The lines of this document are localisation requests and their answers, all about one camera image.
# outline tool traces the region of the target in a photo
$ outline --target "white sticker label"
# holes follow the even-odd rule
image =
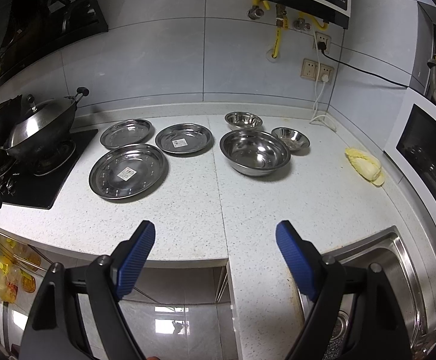
[[[182,146],[188,146],[188,144],[186,143],[186,139],[177,139],[177,140],[172,140],[173,146],[174,147],[182,147]]]
[[[136,170],[133,170],[129,167],[126,167],[123,169],[120,173],[118,173],[118,177],[122,180],[128,181],[131,176],[133,176],[136,173]]]

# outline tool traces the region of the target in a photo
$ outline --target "white power cord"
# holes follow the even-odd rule
[[[323,77],[321,78],[321,80],[323,82],[323,86],[321,87],[320,94],[318,95],[317,87],[318,87],[318,80],[320,80],[321,64],[320,64],[320,53],[318,52],[318,40],[316,38],[315,25],[313,25],[313,38],[315,38],[316,58],[318,60],[318,72],[316,74],[316,80],[315,80],[315,102],[313,103],[313,116],[310,119],[310,124],[315,122],[315,121],[320,122],[320,123],[323,123],[328,128],[330,128],[330,130],[333,130],[334,132],[336,132],[336,126],[333,123],[332,119],[328,115],[317,115],[317,113],[318,113],[318,101],[320,100],[320,98],[323,94],[324,86],[327,84],[327,82],[329,81],[330,78],[327,74],[323,75]],[[326,118],[330,119],[331,125],[326,123],[326,121],[325,121]]]

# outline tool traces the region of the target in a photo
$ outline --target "gas stove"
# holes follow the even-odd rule
[[[98,130],[70,134],[54,151],[32,164],[10,161],[0,170],[3,203],[49,210],[66,178]]]

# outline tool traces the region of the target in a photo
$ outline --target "electrical outlet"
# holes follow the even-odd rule
[[[325,42],[327,45],[326,50],[324,51],[325,54],[330,54],[330,45],[331,45],[331,36],[323,34],[321,32],[315,32],[316,33],[316,41],[319,42]],[[313,38],[313,50],[316,49],[315,44],[315,38]]]
[[[333,78],[334,71],[335,71],[334,67],[328,66],[326,64],[320,64],[320,73],[318,74],[318,80],[323,81],[323,76],[326,75],[328,76],[328,83],[330,83],[331,79]]]
[[[310,59],[303,60],[303,67],[301,68],[301,76],[305,79],[315,80],[318,70],[318,62],[311,61]]]

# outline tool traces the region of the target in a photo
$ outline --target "black glass cooktop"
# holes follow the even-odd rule
[[[4,192],[1,195],[3,203],[49,210],[78,158],[97,132],[98,130],[86,130],[70,134],[70,139],[76,144],[76,149],[71,157],[52,173],[37,176],[31,172],[18,171],[13,168],[11,170],[13,188],[11,193]]]

